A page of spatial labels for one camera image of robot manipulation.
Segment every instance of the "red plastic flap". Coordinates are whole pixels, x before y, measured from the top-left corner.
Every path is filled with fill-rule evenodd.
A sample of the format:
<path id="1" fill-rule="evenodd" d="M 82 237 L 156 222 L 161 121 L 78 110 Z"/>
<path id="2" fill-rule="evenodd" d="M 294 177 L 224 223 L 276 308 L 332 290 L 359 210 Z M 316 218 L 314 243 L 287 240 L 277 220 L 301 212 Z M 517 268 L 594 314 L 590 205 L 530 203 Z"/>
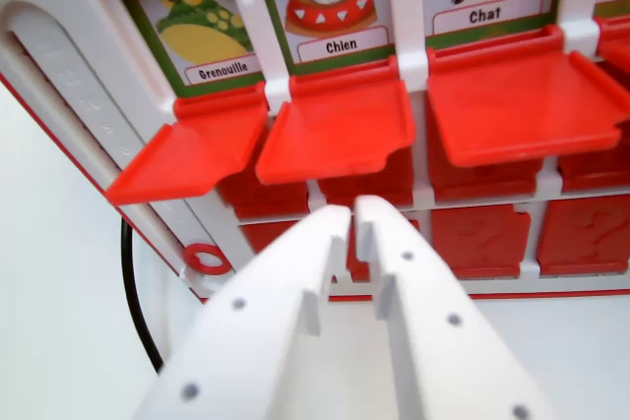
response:
<path id="1" fill-rule="evenodd" d="M 265 184 L 378 172 L 415 124 L 395 58 L 291 78 L 256 173 Z"/>
<path id="2" fill-rule="evenodd" d="M 630 16 L 596 20 L 600 28 L 599 55 L 630 73 Z"/>
<path id="3" fill-rule="evenodd" d="M 163 126 L 109 187 L 107 198 L 122 206 L 199 197 L 242 171 L 267 119 L 264 98 L 251 97 L 258 98 L 233 108 L 214 106 L 210 97 L 205 115 Z"/>
<path id="4" fill-rule="evenodd" d="M 556 27 L 429 50 L 428 93 L 446 153 L 469 167 L 613 148 L 630 93 Z"/>

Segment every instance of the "black cable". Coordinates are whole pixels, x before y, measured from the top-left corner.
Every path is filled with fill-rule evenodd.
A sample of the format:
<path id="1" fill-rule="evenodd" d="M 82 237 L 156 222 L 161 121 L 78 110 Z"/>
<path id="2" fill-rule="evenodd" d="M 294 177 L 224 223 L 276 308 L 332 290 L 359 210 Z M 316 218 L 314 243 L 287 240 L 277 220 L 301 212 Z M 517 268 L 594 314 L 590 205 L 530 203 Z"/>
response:
<path id="1" fill-rule="evenodd" d="M 131 314 L 131 320 L 136 328 L 138 338 L 142 342 L 142 345 L 147 351 L 147 356 L 154 365 L 156 372 L 159 372 L 163 365 L 161 356 L 159 355 L 158 348 L 154 342 L 145 317 L 142 314 L 142 307 L 140 307 L 140 300 L 138 299 L 138 290 L 136 289 L 136 275 L 134 273 L 134 255 L 133 255 L 133 243 L 132 236 L 134 230 L 123 218 L 120 225 L 120 261 L 122 264 L 122 280 L 125 285 L 125 295 L 127 297 L 127 306 L 129 307 L 129 313 Z"/>

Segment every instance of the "dog's red collar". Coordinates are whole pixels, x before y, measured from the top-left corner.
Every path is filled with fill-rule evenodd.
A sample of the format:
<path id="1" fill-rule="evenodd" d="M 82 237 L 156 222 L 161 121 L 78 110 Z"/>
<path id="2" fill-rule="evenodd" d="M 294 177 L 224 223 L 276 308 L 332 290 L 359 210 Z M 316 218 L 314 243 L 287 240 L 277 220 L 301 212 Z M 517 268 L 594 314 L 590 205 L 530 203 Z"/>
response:
<path id="1" fill-rule="evenodd" d="M 334 5 L 310 5 L 288 0 L 286 19 L 305 30 L 334 32 L 350 29 L 374 13 L 374 0 L 343 0 Z"/>

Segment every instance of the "red circular clip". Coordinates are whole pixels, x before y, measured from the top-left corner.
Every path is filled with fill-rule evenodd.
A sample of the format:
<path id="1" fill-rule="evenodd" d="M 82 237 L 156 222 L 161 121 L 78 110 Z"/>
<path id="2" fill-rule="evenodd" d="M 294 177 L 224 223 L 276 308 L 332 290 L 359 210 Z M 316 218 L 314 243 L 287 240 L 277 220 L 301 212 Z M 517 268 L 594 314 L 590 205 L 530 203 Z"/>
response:
<path id="1" fill-rule="evenodd" d="M 197 256 L 199 253 L 216 256 L 222 263 L 220 266 L 206 266 L 202 264 Z M 205 243 L 195 243 L 186 247 L 184 250 L 184 261 L 193 270 L 206 275 L 223 275 L 232 270 L 232 265 L 223 254 L 223 251 L 221 251 L 218 246 L 207 245 Z"/>

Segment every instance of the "cartoon frog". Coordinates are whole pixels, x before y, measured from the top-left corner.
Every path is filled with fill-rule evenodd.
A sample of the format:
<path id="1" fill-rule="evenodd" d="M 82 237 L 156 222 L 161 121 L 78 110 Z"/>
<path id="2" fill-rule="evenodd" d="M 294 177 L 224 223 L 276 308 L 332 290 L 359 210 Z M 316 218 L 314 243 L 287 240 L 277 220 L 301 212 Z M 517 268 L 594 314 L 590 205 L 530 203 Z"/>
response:
<path id="1" fill-rule="evenodd" d="M 216 0 L 161 0 L 168 15 L 156 23 L 164 42 L 193 64 L 207 64 L 252 52 L 238 14 Z"/>

